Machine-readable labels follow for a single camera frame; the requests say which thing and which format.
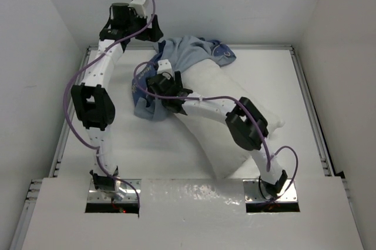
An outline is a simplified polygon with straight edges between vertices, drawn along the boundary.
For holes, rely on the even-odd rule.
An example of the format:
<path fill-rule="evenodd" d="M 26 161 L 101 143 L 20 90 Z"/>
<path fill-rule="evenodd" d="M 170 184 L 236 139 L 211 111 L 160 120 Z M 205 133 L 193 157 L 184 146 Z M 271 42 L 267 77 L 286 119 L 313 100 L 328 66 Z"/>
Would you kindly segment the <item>blue patterned pillowcase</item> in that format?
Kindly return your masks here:
<path fill-rule="evenodd" d="M 146 89 L 146 80 L 156 75 L 155 65 L 167 59 L 174 71 L 184 72 L 191 66 L 205 59 L 212 59 L 223 67 L 236 60 L 234 52 L 224 43 L 212 39 L 206 40 L 195 36 L 166 38 L 154 44 L 156 55 L 132 79 L 132 98 L 135 105 L 134 115 L 148 121 L 163 121 L 170 112 L 163 107 L 158 99 L 146 95 L 137 86 Z"/>

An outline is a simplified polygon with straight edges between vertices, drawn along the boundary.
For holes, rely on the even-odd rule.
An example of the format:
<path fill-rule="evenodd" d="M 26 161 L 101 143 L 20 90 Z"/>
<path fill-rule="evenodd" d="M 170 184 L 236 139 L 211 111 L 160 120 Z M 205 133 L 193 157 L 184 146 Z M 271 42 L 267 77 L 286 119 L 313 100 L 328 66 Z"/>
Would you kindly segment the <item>white pillow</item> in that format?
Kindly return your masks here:
<path fill-rule="evenodd" d="M 233 175 L 249 158 L 261 177 L 275 184 L 282 167 L 263 142 L 284 121 L 243 89 L 211 59 L 182 72 L 182 83 L 203 100 L 186 101 L 177 118 L 198 140 L 216 178 Z"/>

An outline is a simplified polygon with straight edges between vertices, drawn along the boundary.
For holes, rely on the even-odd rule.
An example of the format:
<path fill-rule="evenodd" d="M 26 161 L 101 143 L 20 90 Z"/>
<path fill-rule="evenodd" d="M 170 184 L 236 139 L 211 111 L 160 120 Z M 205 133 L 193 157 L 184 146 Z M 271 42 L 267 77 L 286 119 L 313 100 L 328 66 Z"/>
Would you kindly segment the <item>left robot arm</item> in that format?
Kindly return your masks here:
<path fill-rule="evenodd" d="M 95 151 L 95 164 L 90 171 L 94 187 L 106 196 L 116 195 L 121 183 L 112 155 L 110 132 L 116 110 L 108 94 L 109 81 L 132 38 L 156 42 L 163 36 L 157 17 L 147 18 L 146 6 L 147 0 L 111 4 L 93 65 L 80 84 L 70 90 L 76 116 Z"/>

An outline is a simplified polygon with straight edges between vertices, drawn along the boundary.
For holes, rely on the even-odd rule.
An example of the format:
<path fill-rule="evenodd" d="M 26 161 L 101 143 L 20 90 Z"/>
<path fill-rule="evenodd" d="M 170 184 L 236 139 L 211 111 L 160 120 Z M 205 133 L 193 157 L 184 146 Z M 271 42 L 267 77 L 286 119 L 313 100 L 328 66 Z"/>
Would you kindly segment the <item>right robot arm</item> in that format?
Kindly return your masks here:
<path fill-rule="evenodd" d="M 275 161 L 268 148 L 268 122 L 246 97 L 203 97 L 183 87 L 179 71 L 156 74 L 146 79 L 148 94 L 161 100 L 163 107 L 174 114 L 203 117 L 227 127 L 235 144 L 250 151 L 260 171 L 259 185 L 264 186 L 266 200 L 276 200 L 286 181 L 287 172 Z"/>

